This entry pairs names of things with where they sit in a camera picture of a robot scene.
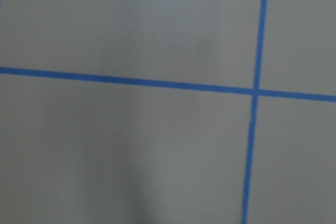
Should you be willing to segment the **brown table cover mat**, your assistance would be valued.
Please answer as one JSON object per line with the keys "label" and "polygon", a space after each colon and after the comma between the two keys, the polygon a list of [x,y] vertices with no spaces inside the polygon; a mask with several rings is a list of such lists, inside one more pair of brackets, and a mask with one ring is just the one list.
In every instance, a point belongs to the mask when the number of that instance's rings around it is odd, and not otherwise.
{"label": "brown table cover mat", "polygon": [[1,223],[335,223],[335,0],[1,0]]}

